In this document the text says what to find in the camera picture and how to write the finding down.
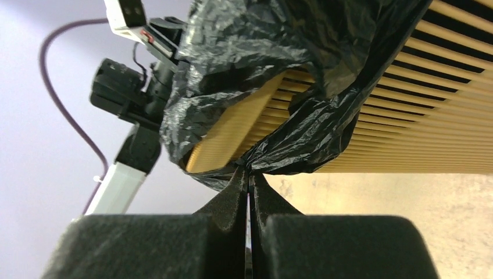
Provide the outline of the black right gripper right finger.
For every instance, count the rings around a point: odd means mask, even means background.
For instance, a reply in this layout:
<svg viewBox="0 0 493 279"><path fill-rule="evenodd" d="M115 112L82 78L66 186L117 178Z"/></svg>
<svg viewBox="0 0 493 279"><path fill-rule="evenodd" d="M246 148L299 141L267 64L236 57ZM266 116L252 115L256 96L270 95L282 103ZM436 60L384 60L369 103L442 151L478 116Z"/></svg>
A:
<svg viewBox="0 0 493 279"><path fill-rule="evenodd" d="M248 183L254 278L437 278L423 237L392 215L305 215L261 174Z"/></svg>

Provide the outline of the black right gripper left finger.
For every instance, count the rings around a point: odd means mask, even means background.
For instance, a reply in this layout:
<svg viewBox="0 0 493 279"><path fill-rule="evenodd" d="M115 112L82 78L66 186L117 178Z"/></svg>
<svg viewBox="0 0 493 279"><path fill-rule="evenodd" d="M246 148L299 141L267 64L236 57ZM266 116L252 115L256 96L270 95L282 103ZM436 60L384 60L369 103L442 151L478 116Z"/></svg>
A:
<svg viewBox="0 0 493 279"><path fill-rule="evenodd" d="M92 214L70 223L43 278L244 278L248 171L193 214Z"/></svg>

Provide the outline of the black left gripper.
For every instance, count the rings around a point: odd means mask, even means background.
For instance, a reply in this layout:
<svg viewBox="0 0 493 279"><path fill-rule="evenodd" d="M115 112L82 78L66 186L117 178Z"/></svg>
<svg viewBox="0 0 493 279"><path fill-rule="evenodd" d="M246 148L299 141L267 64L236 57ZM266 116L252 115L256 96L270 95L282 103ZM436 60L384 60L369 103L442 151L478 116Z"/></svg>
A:
<svg viewBox="0 0 493 279"><path fill-rule="evenodd" d="M176 53L186 22L173 17L151 18L141 31L147 51L156 58L151 64L151 80L147 93L151 96L169 96L177 71Z"/></svg>

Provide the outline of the black plastic trash bag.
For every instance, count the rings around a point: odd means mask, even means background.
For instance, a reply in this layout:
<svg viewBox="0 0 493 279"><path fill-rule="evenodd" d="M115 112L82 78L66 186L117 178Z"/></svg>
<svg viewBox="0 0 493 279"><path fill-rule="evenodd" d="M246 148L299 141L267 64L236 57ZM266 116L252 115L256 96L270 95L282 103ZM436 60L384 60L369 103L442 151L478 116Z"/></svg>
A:
<svg viewBox="0 0 493 279"><path fill-rule="evenodd" d="M287 69L315 83L288 120L239 160L265 174L313 173L347 148L360 109L429 1L194 1L160 128L181 166L228 108Z"/></svg>

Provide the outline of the yellow plastic trash bin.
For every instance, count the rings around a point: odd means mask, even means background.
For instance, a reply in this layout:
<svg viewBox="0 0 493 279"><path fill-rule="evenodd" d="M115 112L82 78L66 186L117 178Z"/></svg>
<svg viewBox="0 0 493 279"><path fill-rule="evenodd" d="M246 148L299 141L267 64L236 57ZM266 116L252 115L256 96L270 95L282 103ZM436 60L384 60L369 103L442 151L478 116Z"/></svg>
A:
<svg viewBox="0 0 493 279"><path fill-rule="evenodd" d="M225 111L184 159L189 173L238 161L286 126L314 78L272 78ZM347 148L322 173L492 172L492 2L433 1L361 107Z"/></svg>

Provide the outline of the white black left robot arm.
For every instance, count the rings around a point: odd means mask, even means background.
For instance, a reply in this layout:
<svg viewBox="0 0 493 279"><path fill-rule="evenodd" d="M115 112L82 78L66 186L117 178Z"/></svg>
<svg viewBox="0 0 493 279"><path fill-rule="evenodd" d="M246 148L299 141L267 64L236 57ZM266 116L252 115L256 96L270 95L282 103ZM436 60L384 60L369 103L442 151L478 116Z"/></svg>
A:
<svg viewBox="0 0 493 279"><path fill-rule="evenodd" d="M134 70L105 58L91 84L91 104L126 124L128 132L84 213L124 214L156 165L161 151L160 127L177 71L175 58L185 23L175 17L150 19L137 30L136 44L155 57Z"/></svg>

